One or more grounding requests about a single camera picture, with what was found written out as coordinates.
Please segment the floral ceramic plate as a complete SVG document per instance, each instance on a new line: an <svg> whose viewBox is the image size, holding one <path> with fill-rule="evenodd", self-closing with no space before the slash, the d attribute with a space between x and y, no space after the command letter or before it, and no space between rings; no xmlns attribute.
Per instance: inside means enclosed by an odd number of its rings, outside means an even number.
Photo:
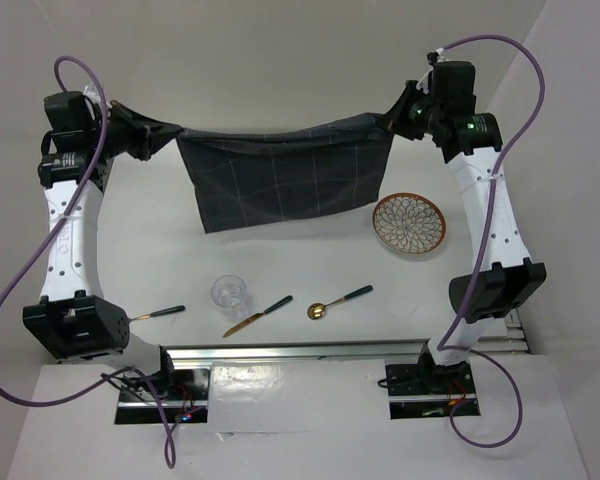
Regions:
<svg viewBox="0 0 600 480"><path fill-rule="evenodd" d="M447 225L441 210L415 193L394 193L380 200L372 213L380 242L393 252L427 254L445 239Z"/></svg>

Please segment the dark grey checked cloth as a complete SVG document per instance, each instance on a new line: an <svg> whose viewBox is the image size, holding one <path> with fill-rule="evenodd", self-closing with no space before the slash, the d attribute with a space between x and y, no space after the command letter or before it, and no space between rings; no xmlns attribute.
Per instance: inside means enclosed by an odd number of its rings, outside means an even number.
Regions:
<svg viewBox="0 0 600 480"><path fill-rule="evenodd" d="M354 210L379 196L391 134L363 113L286 133L176 137L206 233Z"/></svg>

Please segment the gold fork green handle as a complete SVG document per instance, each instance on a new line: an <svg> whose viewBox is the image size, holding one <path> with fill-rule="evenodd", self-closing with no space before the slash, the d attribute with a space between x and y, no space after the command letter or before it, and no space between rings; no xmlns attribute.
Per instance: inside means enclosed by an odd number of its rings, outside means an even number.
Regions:
<svg viewBox="0 0 600 480"><path fill-rule="evenodd" d="M129 321L135 322L135 321L147 320L147 319L157 318L157 317L162 317L162 316L174 315L177 313L184 312L185 310L186 310L186 307L184 305L176 305L176 306L168 307L165 309L153 311L153 312L150 312L150 313L147 313L144 315L140 315L140 316L137 316L134 318L130 318Z"/></svg>

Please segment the clear drinking glass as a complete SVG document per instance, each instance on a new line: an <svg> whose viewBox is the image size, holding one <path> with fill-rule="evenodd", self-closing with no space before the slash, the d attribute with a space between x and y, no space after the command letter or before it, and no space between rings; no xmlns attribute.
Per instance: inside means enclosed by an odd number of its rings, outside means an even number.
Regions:
<svg viewBox="0 0 600 480"><path fill-rule="evenodd" d="M238 276L224 275L218 278L211 287L211 298L228 318L236 319L246 313L246 284Z"/></svg>

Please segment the gold knife green handle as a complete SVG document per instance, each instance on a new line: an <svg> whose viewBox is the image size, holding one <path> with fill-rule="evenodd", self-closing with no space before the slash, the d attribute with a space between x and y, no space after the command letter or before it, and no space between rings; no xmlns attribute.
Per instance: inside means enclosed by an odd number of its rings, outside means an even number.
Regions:
<svg viewBox="0 0 600 480"><path fill-rule="evenodd" d="M247 317L246 319L238 322L237 324L235 324L234 326L232 326L231 328L229 328L223 334L223 338L228 338L228 337L232 336L233 334L237 333L238 331L240 331L240 330L244 329L245 327L251 325L252 323L254 323L255 321L257 321L261 317L269 315L269 314L273 313L274 311L276 311L276 310L284 307L285 305L291 303L293 301L293 299L294 299L294 297L292 295L288 295L288 296L284 297L283 299L279 300L278 302L276 302L275 304L271 305L270 307L266 308L264 311L255 313L255 314Z"/></svg>

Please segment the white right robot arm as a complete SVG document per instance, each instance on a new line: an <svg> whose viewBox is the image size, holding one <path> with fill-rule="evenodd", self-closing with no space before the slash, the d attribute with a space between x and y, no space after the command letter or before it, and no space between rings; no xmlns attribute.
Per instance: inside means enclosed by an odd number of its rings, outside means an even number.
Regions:
<svg viewBox="0 0 600 480"><path fill-rule="evenodd" d="M506 151L497 121L475 110L474 66L436 54L429 63L424 79L406 83L380 124L408 140L430 136L441 150L461 192L474 268L450 281L456 316L446 332L423 346L414 376L387 383L445 393L463 379L478 340L540 287L546 268L532 260L521 238L502 169Z"/></svg>

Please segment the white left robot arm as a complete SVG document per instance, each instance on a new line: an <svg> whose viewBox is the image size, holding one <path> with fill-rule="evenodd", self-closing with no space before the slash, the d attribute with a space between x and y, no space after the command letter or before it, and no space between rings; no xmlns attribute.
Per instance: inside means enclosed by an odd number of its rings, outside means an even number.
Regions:
<svg viewBox="0 0 600 480"><path fill-rule="evenodd" d="M23 309L27 330L59 362L137 368L128 386L156 399L176 390L167 350L130 331L123 308L104 297L97 268L98 219L114 159L146 161L180 126L112 102L99 106L79 91L45 98L51 125L41 143L38 176L49 212L47 273L36 304Z"/></svg>

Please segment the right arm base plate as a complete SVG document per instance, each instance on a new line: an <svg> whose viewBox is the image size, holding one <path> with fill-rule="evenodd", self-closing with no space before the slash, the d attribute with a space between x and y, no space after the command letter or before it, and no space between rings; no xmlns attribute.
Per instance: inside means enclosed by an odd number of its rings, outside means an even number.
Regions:
<svg viewBox="0 0 600 480"><path fill-rule="evenodd" d="M416 364L387 364L385 376L377 386L388 395L392 420L448 417L453 408L457 416L481 414L473 380L467 362L441 372Z"/></svg>

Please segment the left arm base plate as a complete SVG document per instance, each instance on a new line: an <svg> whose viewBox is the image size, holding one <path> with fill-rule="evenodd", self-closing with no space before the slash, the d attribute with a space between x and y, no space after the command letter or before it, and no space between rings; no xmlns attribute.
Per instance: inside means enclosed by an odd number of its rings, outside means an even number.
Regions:
<svg viewBox="0 0 600 480"><path fill-rule="evenodd" d="M211 367L178 369L173 372L172 380L169 387L156 387L168 423L206 423ZM162 422L155 399L146 385L137 386L130 375L118 376L114 382L119 387L114 418L116 425L150 425Z"/></svg>

